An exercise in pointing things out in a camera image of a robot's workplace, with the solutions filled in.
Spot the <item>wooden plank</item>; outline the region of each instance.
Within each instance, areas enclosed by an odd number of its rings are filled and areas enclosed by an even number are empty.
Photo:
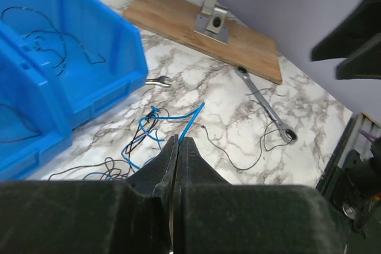
[[[194,32],[201,8],[185,0],[134,0],[123,16],[131,23],[179,42],[274,83],[282,83],[276,43],[234,21],[227,45]]]

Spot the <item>metal stand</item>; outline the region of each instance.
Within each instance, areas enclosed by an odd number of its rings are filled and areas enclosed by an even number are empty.
[[[217,0],[205,0],[201,14],[197,15],[195,31],[227,44],[229,28],[224,26],[227,9],[217,5]]]

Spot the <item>marble countertop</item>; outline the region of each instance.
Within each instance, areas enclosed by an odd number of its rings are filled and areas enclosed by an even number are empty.
[[[101,0],[122,14],[133,0]],[[201,5],[203,0],[189,0]],[[121,151],[132,139],[138,121],[150,106],[166,108],[171,115],[184,115],[201,102],[205,107],[187,136],[193,137],[201,156],[233,184],[303,184],[315,187],[344,128],[351,111],[282,55],[279,61],[283,84],[277,86],[251,75],[279,116],[299,136],[294,145],[263,152],[248,171],[237,171],[226,155],[208,142],[205,125],[215,144],[226,150],[239,168],[252,165],[260,155],[259,139],[270,119],[256,102],[234,68],[146,30],[140,30],[149,77],[172,78],[172,87],[145,86],[121,104],[74,131],[70,149],[54,158],[31,176],[47,179],[79,165],[100,164],[106,157],[122,159]],[[188,121],[161,121],[158,136],[168,139],[180,134]],[[266,137],[266,146],[284,143],[278,132]],[[159,153],[153,140],[144,140],[132,153],[131,160],[142,166]],[[127,165],[120,163],[127,170]],[[104,166],[81,169],[53,177],[54,180],[82,179],[87,173],[106,171]]]

